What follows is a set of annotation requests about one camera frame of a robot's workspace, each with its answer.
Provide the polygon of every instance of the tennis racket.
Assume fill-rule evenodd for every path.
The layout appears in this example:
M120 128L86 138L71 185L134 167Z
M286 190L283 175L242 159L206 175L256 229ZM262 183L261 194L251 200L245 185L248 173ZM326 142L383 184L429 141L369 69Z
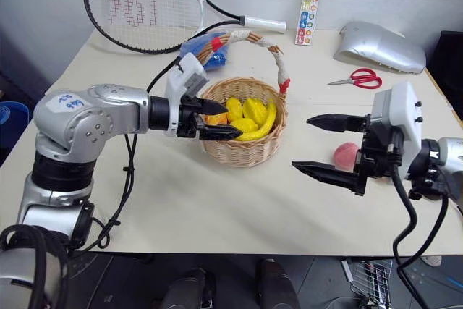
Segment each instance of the tennis racket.
M286 31L286 22L238 16L210 0L84 0L84 3L101 34L117 45L147 54L175 51L183 42L221 25ZM205 3L231 19L204 28Z

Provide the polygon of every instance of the blue container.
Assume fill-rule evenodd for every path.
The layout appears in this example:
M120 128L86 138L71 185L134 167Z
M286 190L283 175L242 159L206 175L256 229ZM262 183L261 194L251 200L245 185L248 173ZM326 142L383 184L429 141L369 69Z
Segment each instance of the blue container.
M0 102L0 148L11 150L30 121L29 109L17 101Z

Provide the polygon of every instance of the basket handle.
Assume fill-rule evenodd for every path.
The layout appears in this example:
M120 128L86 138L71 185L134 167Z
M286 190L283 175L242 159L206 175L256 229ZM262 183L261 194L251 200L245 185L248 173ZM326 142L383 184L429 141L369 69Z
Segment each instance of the basket handle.
M289 87L289 76L283 63L283 52L281 49L264 38L261 35L251 32L250 30L234 30L230 33L220 35L205 44L203 50L196 56L196 58L204 65L222 46L236 43L237 41L249 41L255 45L267 48L275 58L276 66L278 67L278 85L280 87L280 96L286 96L286 90Z

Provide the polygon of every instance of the white table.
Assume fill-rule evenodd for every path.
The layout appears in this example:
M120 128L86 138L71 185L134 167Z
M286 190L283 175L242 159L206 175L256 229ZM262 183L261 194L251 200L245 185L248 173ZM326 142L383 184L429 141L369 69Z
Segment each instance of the white table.
M340 40L336 31L316 32L312 47L294 45L292 31L266 36L283 50L292 79L289 118L279 151L255 168L231 169L203 152L198 140L169 138L157 131L141 135L135 188L120 216L122 225L113 229L105 251L392 255L391 243L408 216L387 180L369 179L365 196L360 197L317 182L291 165L291 160L330 163L341 143L360 144L360 133L325 132L305 120L325 113L368 114L374 91L327 85L357 68L332 59ZM93 33L51 89L83 90L103 82L145 88L173 57L125 51ZM426 72L378 74L383 78L380 90L405 79L412 82L422 100L423 137L463 137L461 126ZM276 86L273 57L249 43L236 43L229 49L227 66L211 72L209 78L216 82L235 76L254 76ZM165 82L162 79L152 94L162 96ZM15 223L23 182L33 165L36 132L31 123L0 168L0 229ZM91 197L95 215L104 221L119 203L126 165L123 137L108 141L95 168ZM440 208L440 202L426 199L413 204L419 220L402 243L399 251L404 255L421 246ZM98 232L95 225L89 241ZM462 253L463 219L451 204L427 254Z

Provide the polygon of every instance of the floor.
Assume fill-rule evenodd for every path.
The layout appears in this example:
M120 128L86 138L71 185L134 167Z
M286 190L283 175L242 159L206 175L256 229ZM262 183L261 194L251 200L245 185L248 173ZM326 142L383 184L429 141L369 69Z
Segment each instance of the floor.
M197 267L216 275L215 308L256 309L254 272L256 262L262 258L274 258L285 268L302 308L358 308L359 301L354 299L358 296L350 290L340 258L88 253L70 264L67 309L151 309L173 280ZM430 308L463 305L463 256L444 257L438 268L417 261L411 265L409 275ZM398 279L394 266L390 288L394 309L419 308Z

